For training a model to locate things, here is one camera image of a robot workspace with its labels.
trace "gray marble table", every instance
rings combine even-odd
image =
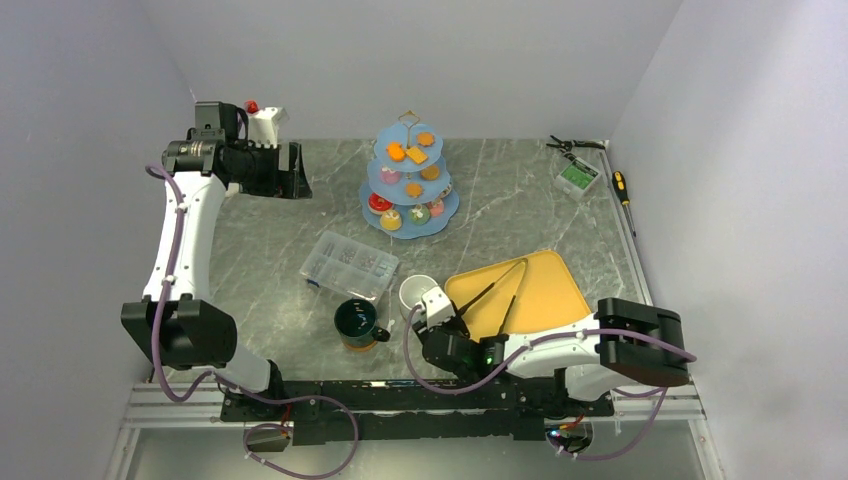
[[[236,195],[221,208],[210,266],[215,304],[232,315],[240,339],[274,360],[287,380],[409,378],[403,360],[404,322],[397,286],[413,274],[440,284],[452,275],[542,249],[558,252],[590,308],[616,296],[638,298],[617,227],[610,191],[599,185],[575,202],[552,179],[566,160],[541,140],[446,140],[443,151],[460,207],[447,228],[430,237],[394,240],[362,218],[358,189],[373,158],[370,140],[303,142],[310,200]],[[596,150],[575,154],[599,165]],[[400,259],[390,292],[377,306],[392,338],[365,353],[345,349],[333,312],[345,300],[309,287],[298,273],[321,233],[330,230]],[[450,374],[427,364],[425,377]],[[176,373],[175,379],[193,374]]]

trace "clear plastic container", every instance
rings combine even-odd
[[[376,304],[397,266],[394,255],[325,231],[300,274],[310,284]]]

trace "white wall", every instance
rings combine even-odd
[[[609,138],[680,0],[145,0],[198,99],[285,105],[294,138]]]
[[[612,137],[731,479],[848,472],[848,4],[686,0]]]
[[[163,190],[143,166],[192,100],[129,0],[0,7],[0,477],[105,471],[149,369],[120,325],[140,298]]]

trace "screwdriver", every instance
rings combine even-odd
[[[618,201],[621,202],[624,208],[624,216],[627,218],[627,225],[630,227],[630,233],[636,237],[636,229],[633,227],[633,217],[630,216],[630,197],[627,196],[627,182],[624,180],[624,175],[616,171],[612,174],[612,189],[615,190],[615,195]]]

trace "blue tiered stand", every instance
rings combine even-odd
[[[459,209],[459,195],[454,189],[448,196],[442,199],[445,204],[444,213],[438,217],[430,217],[430,220],[424,225],[415,225],[410,220],[409,211],[412,207],[419,203],[422,205],[426,204],[438,198],[439,194],[451,183],[451,178],[445,165],[445,158],[442,157],[442,146],[445,142],[442,140],[442,137],[436,135],[436,132],[429,125],[419,123],[414,125],[410,131],[412,145],[415,145],[415,138],[419,133],[430,132],[435,137],[436,141],[433,145],[429,147],[419,146],[427,154],[426,162],[418,165],[408,157],[402,162],[393,162],[389,158],[389,154],[386,151],[389,143],[398,142],[406,146],[407,125],[409,124],[397,122],[380,132],[377,136],[377,142],[374,144],[374,155],[376,158],[368,163],[368,181],[363,183],[359,188],[359,201],[362,203],[362,215],[365,217],[365,220],[372,227],[380,229],[394,238],[405,240],[433,235],[442,231],[448,225],[448,220]],[[432,181],[421,178],[419,172],[433,164],[439,167],[439,178]],[[380,167],[383,165],[401,172],[400,181],[394,185],[383,183],[380,179]],[[418,198],[410,198],[406,194],[406,185],[410,182],[418,183],[424,189],[424,192]],[[403,221],[403,225],[399,229],[389,231],[380,226],[380,216],[374,215],[368,209],[368,197],[372,193],[376,193],[394,204],[392,208],[398,211]]]

